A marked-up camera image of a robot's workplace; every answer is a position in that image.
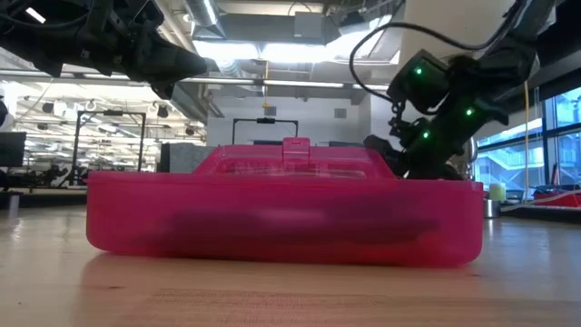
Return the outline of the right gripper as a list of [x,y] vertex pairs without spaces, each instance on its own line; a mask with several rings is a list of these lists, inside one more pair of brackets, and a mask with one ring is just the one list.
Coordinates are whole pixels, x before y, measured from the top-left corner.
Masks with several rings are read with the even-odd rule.
[[449,159],[464,154],[465,144],[486,123],[509,123],[500,98],[528,79],[536,60],[535,51],[511,47],[478,59],[452,58],[447,63],[448,94],[431,109],[434,114],[422,114],[412,123],[400,121],[398,114],[390,123],[402,150],[375,134],[364,139],[364,147],[378,152],[398,177],[463,180]]

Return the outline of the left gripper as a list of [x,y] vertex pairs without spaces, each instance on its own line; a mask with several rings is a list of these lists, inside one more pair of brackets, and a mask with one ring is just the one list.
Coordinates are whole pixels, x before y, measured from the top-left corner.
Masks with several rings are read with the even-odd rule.
[[205,74],[206,61],[156,32],[142,30],[163,22],[154,0],[87,0],[81,26],[81,58],[103,75],[120,73],[134,50],[134,71],[161,99],[171,99],[175,83]]

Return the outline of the pink translucent plastic supply box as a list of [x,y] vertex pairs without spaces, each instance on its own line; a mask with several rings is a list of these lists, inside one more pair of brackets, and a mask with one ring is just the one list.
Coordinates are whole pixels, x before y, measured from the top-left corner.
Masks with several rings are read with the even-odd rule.
[[95,171],[86,237],[130,255],[458,266],[482,249],[481,183],[398,178],[363,147],[224,145],[191,173]]

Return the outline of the grey ceiling box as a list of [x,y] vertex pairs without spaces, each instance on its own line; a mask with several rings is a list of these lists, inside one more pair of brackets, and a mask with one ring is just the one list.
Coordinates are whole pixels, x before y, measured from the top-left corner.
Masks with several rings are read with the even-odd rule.
[[296,12],[294,14],[294,36],[320,39],[323,36],[324,17],[320,13]]

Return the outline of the grey partition panel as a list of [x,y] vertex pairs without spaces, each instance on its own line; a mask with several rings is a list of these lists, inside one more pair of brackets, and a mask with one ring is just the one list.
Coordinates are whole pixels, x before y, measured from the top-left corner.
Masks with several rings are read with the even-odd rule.
[[162,144],[158,173],[193,173],[214,147],[177,143]]

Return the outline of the long ceiling light bar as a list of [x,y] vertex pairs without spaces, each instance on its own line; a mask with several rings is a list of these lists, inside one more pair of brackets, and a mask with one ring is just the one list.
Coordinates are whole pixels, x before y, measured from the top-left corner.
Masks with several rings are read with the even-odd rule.
[[[0,76],[16,78],[41,78],[51,79],[52,76],[35,70],[0,69]],[[61,80],[95,80],[107,82],[129,82],[130,78],[124,74],[113,74],[106,76],[98,73],[86,72],[64,72],[57,76]],[[283,87],[310,87],[329,89],[357,89],[362,90],[359,84],[340,82],[314,82],[314,81],[292,81],[280,79],[246,79],[246,78],[215,78],[215,77],[189,77],[182,79],[183,83],[194,84],[231,84],[231,85],[258,85],[258,86],[283,86]]]

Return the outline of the red object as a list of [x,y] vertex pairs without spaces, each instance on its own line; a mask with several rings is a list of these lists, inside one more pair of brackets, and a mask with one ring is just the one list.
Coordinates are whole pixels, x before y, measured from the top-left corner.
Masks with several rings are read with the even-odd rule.
[[534,200],[539,200],[537,205],[581,207],[581,189],[564,189],[561,187],[536,188],[533,192]]

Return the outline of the table lamp with white shade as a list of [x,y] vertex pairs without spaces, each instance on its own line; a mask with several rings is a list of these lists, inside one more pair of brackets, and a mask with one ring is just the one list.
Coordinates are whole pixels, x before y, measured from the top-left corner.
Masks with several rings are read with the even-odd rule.
[[[480,45],[495,33],[515,0],[407,0],[404,22],[426,26],[468,45]],[[398,71],[419,50],[443,62],[456,55],[478,59],[484,53],[462,51],[430,35],[404,29]],[[483,220],[484,194],[479,183],[466,180],[422,180],[425,186],[413,200],[423,212],[447,218]]]

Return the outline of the black computer monitor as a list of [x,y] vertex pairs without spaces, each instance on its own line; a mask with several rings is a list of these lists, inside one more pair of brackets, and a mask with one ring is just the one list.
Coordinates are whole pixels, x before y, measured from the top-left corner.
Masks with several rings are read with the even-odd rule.
[[22,167],[26,133],[0,132],[0,167]]

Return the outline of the silver ventilation duct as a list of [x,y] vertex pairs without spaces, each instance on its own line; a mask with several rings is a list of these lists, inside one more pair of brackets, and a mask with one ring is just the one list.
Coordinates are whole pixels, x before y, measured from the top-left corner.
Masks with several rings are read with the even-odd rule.
[[190,17],[191,37],[226,39],[214,0],[182,0]]

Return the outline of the tall black metal frame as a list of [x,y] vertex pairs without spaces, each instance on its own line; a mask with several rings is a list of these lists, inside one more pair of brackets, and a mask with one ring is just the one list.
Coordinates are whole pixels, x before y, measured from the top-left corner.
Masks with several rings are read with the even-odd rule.
[[137,171],[140,172],[143,167],[143,147],[144,147],[144,137],[145,137],[145,126],[146,126],[146,113],[133,113],[133,112],[124,112],[123,110],[114,110],[114,109],[107,109],[101,111],[88,111],[82,110],[77,112],[77,118],[75,122],[75,133],[74,133],[74,148],[73,148],[73,156],[72,156],[72,168],[71,172],[68,175],[67,181],[69,186],[74,186],[75,172],[77,170],[77,155],[78,155],[78,146],[80,141],[80,132],[84,123],[82,122],[82,118],[84,115],[89,114],[91,117],[95,115],[104,115],[104,116],[140,116],[142,121],[139,123],[141,127],[141,134],[140,134],[140,147],[139,147],[139,157],[138,157],[138,165]]

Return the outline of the grey metal post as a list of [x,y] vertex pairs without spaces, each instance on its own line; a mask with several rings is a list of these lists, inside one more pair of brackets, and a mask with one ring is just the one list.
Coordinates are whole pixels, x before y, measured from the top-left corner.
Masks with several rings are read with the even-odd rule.
[[8,193],[7,217],[9,219],[15,219],[18,216],[21,195],[19,192]]

